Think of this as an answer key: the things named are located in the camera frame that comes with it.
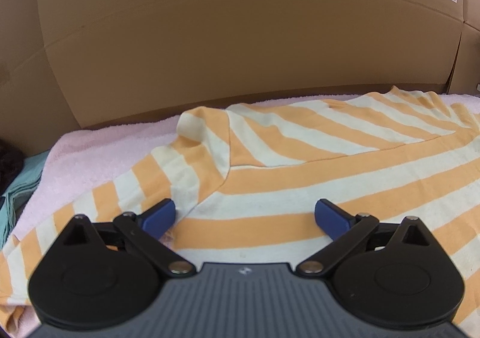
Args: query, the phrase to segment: cardboard box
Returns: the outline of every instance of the cardboard box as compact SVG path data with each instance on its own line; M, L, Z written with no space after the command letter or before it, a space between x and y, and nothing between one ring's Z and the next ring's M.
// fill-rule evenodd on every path
M479 95L480 90L480 0L464 0L462 38L449 93Z
M0 106L29 104L0 137L34 153L199 104L444 92L472 14L464 0L2 0L0 77L18 83Z

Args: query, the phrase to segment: striped shirt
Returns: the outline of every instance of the striped shirt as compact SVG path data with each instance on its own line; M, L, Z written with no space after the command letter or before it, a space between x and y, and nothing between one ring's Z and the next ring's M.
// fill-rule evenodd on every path
M330 239L314 220L326 198L352 215L419 216L466 283L455 322L480 336L479 118L435 93L370 93L279 107L195 108L178 138L56 211L0 253L0 324L15 332L27 282L76 213L111 221L164 198L177 207L172 248L205 261L295 266Z

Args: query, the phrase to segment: gray gripper base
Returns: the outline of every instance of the gray gripper base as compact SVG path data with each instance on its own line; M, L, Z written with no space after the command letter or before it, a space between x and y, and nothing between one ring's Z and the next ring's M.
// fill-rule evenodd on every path
M112 328L75 332L42 325L30 338L465 338L451 323L392 331L346 312L320 280L287 264L204 264L168 281L152 305Z

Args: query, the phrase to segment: metal screw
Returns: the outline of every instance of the metal screw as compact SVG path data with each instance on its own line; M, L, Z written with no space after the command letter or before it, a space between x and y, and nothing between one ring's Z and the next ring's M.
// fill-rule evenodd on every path
M193 266L187 261L175 261L169 265L169 270L174 274L187 274L193 270Z
M315 274L323 270L323 265L318 261L305 261L300 264L299 268L303 273Z

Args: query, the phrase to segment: pink blanket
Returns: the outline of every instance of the pink blanket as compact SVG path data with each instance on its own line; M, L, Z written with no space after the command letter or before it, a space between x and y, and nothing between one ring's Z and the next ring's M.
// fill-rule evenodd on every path
M312 96L270 100L261 106L279 106L299 101L332 98L347 100L356 95ZM463 103L480 113L480 98L470 95L442 95L450 105ZM46 160L38 189L26 205L13 233L22 239L31 229L83 192L114 179L130 169L154 147L171 143L176 137L179 116L156 123L120 125L96 131L81 130L62 136ZM19 322L16 338L23 338L39 321L31 307Z

